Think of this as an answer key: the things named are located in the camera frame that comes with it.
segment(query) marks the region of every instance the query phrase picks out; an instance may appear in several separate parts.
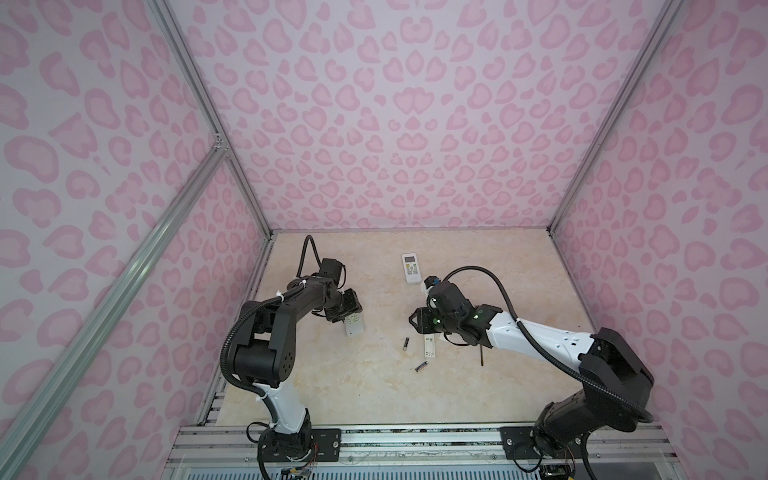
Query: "metal mounting plate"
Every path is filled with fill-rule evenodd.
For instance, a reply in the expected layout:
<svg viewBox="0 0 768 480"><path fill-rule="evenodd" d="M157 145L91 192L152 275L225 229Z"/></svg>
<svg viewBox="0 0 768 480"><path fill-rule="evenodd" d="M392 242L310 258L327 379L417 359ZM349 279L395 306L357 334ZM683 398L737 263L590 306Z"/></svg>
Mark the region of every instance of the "metal mounting plate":
<svg viewBox="0 0 768 480"><path fill-rule="evenodd" d="M312 429L312 441L317 443L318 462L338 462L341 449L340 429ZM265 445L262 456L265 462L293 462L284 454L278 453L273 446Z"/></svg>
<svg viewBox="0 0 768 480"><path fill-rule="evenodd" d="M538 453L529 445L531 443L531 427L501 427L499 433L502 435L502 446L507 460L538 460ZM516 447L518 443L525 446ZM581 458L581 450L575 442L569 442L571 452L574 458Z"/></svg>

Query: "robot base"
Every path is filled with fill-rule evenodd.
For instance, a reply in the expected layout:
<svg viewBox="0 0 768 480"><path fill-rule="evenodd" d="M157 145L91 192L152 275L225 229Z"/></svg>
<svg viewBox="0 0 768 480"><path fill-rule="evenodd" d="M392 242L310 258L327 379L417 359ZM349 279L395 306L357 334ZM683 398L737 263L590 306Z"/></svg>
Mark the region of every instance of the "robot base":
<svg viewBox="0 0 768 480"><path fill-rule="evenodd" d="M317 444L316 462L338 462L341 448L340 429L313 429L310 413L306 413L301 430L296 433L271 432L261 451L265 462L308 462L304 458L310 445Z"/></svg>
<svg viewBox="0 0 768 480"><path fill-rule="evenodd" d="M531 427L501 427L498 431L502 435L502 447L507 460L538 460L541 456L532 448ZM573 453L574 458L581 458L581 450L575 440L571 440L568 447L571 448L568 457Z"/></svg>

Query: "pink leopard print wall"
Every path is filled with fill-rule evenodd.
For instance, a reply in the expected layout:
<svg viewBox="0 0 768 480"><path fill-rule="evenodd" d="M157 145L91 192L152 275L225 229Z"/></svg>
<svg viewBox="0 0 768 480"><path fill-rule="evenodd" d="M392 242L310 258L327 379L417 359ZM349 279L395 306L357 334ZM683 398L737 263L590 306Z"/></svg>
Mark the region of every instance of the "pink leopard print wall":
<svg viewBox="0 0 768 480"><path fill-rule="evenodd" d="M546 225L661 0L171 2L272 227Z"/></svg>
<svg viewBox="0 0 768 480"><path fill-rule="evenodd" d="M212 137L141 0L0 12L2 436Z"/></svg>
<svg viewBox="0 0 768 480"><path fill-rule="evenodd" d="M19 480L159 477L240 308L258 231L223 165Z"/></svg>
<svg viewBox="0 0 768 480"><path fill-rule="evenodd" d="M557 238L690 480L768 478L766 25L690 3Z"/></svg>

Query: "metal rod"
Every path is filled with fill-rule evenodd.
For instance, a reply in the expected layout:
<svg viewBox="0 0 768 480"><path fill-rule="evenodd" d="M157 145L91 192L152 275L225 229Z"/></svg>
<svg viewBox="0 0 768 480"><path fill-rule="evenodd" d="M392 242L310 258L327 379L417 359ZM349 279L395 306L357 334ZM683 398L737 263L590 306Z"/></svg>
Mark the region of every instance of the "metal rod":
<svg viewBox="0 0 768 480"><path fill-rule="evenodd" d="M387 227L387 228L301 228L297 230L274 229L273 233L365 233L365 232L467 232L472 230L546 230L546 225L528 227Z"/></svg>
<svg viewBox="0 0 768 480"><path fill-rule="evenodd" d="M205 395L203 396L203 401L200 404L200 408L197 410L197 415L195 415L194 424L195 425L205 425L205 421L208 418L208 414L210 413L210 410L214 407L214 400L216 399L216 394L221 391L223 388L222 382L224 382L224 377L221 375L221 370L219 368L219 365L216 364L214 367L214 374L210 376L210 381L208 382L208 386L205 389Z"/></svg>
<svg viewBox="0 0 768 480"><path fill-rule="evenodd" d="M231 147L232 142L227 136L227 131L224 129L221 118L219 117L214 102L208 93L203 77L200 75L200 70L197 68L197 64L190 53L190 49L187 47L187 42L184 37L184 33L181 30L181 26L174 14L173 9L168 5L166 0L146 0L150 10L157 19L158 26L163 32L163 36L168 42L171 52L174 54L179 67L181 68L184 77L187 79L192 94L197 99L197 103L200 105L200 111L208 123L211 132L222 142L223 148L231 151L231 157L227 159L227 162L232 168L237 186L246 198L246 204L251 210L252 215L257 219L259 228L265 237L272 235L272 230L266 221L263 210L259 205L256 194L253 192L253 187L248 181L245 170L234 153Z"/></svg>
<svg viewBox="0 0 768 480"><path fill-rule="evenodd" d="M621 120L621 115L629 107L632 97L640 87L648 68L657 57L664 42L669 37L674 21L677 19L685 2L686 0L667 0L661 7L661 13L656 17L656 21L653 27L651 27L650 33L645 38L642 48L637 53L637 57L627 74L627 79L621 85L621 89L616 95L614 103L611 104L611 109L608 111L608 115L605 116L605 120L598 129L597 134L594 136L594 140L587 149L587 153L584 155L584 160L581 162L571 183L568 185L565 195L563 196L563 201L554 212L552 222L549 224L549 230L551 232L557 233L562 225L563 219L571 209L571 205L576 198L576 194L584 184L592 167L598 162L606 140L616 129L616 126Z"/></svg>
<svg viewBox="0 0 768 480"><path fill-rule="evenodd" d="M379 423L379 424L356 424L356 425L313 425L316 429L340 429L343 433L354 432L371 432L371 431L383 431L384 433L397 431L397 432L412 432L419 430L436 430L436 431L450 431L450 430L498 430L501 427L532 427L534 422L456 422L456 423ZM245 435L245 425L229 425L218 427L181 427L179 429L179 435L220 435L223 433L237 433ZM643 432L649 430L661 430L659 423L640 423L637 425L635 432L625 435L644 435ZM614 432L614 434L620 434L618 430L612 430L608 427L605 430L596 430L593 435L601 435L602 432Z"/></svg>
<svg viewBox="0 0 768 480"><path fill-rule="evenodd" d="M264 239L259 256L256 258L256 263L253 265L251 278L248 280L248 285L245 289L245 300L254 300L256 298L256 291L259 289L261 279L264 276L266 264L270 261L270 255L272 254L272 247L274 244L275 242L272 238Z"/></svg>
<svg viewBox="0 0 768 480"><path fill-rule="evenodd" d="M179 195L170 203L107 296L88 317L32 398L16 416L0 445L0 478L13 479L24 468L48 428L77 387L93 359L136 297L166 247L217 172L222 149L214 147Z"/></svg>

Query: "aluminum frame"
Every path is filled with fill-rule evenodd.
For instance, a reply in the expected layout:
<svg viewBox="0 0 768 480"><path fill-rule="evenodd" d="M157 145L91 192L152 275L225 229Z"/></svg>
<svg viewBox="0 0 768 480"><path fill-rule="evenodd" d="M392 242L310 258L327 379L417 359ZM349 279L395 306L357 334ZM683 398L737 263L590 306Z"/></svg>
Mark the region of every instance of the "aluminum frame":
<svg viewBox="0 0 768 480"><path fill-rule="evenodd" d="M533 422L318 425L317 428L342 430L339 461L323 463L323 466L512 465L502 446L498 430L502 426L530 427ZM166 469L256 468L255 448L247 440L244 426L182 427ZM589 453L590 463L649 462L674 466L680 462L657 423L640 424L632 433L598 429L590 437ZM545 459L542 463L560 462L560 459Z"/></svg>
<svg viewBox="0 0 768 480"><path fill-rule="evenodd" d="M587 320L589 320L589 324L592 327L592 331L597 332L598 330L600 330L600 325L597 322L597 319L595 319L589 311L589 302L587 301L587 296L584 295L584 292L581 290L581 287L579 286L578 282L576 282L576 279L574 278L573 273L571 273L571 269L568 268L568 262L565 261L565 255L563 254L563 252L560 251L560 247L558 247L558 242L555 240L554 236L552 235L552 232L549 233L549 240L552 243L552 248L554 248L554 251L557 253L558 258L560 259L560 263L563 266L563 270L565 270L565 274L568 276L568 281L571 282L571 286L576 292L576 296L578 297L579 302L581 302L581 308L583 308L584 313L587 314Z"/></svg>
<svg viewBox="0 0 768 480"><path fill-rule="evenodd" d="M187 79L187 83L190 85L192 94L200 105L200 112L205 117L211 133L222 143L225 151L231 151L231 157L227 159L227 163L230 165L230 169L237 181L237 186L245 197L246 204L253 217L257 219L257 223L259 224L259 228L262 230L263 235L266 238L269 238L272 235L270 225L266 221L266 217L259 205L256 193L253 191L253 188L248 181L243 165L240 163L237 153L231 146L232 142L227 136L227 130L224 128L223 122L214 106L214 102L205 86L203 76L200 74L200 70L197 68L197 64L190 53L191 50L187 46L186 38L181 31L174 10L170 7L167 0L145 1L154 14L157 24L163 32L163 36L168 42L170 50L174 54L174 57L184 74L184 78Z"/></svg>
<svg viewBox="0 0 768 480"><path fill-rule="evenodd" d="M682 11L685 2L686 0L667 0L661 7L661 12L656 17L654 25L651 27L643 46L627 73L627 79L621 84L621 89L616 95L614 102L611 104L611 108L608 110L605 120L594 136L594 140L587 149L587 152L584 155L584 160L581 162L581 165L579 165L576 174L568 185L568 188L565 190L563 201L560 202L560 206L554 212L552 222L549 224L549 230L552 234L558 232L563 223L563 219L568 214L571 205L576 199L576 195L584 185L587 175L600 159L605 142L611 134L614 133L616 126L621 120L621 116L629 107L632 97L634 97L637 89L640 87L650 65L664 46L664 42L669 38L672 27L680 17L680 12Z"/></svg>
<svg viewBox="0 0 768 480"><path fill-rule="evenodd" d="M0 478L13 479L24 468L197 199L229 155L220 145L214 145L61 354L44 382L16 416L0 445Z"/></svg>

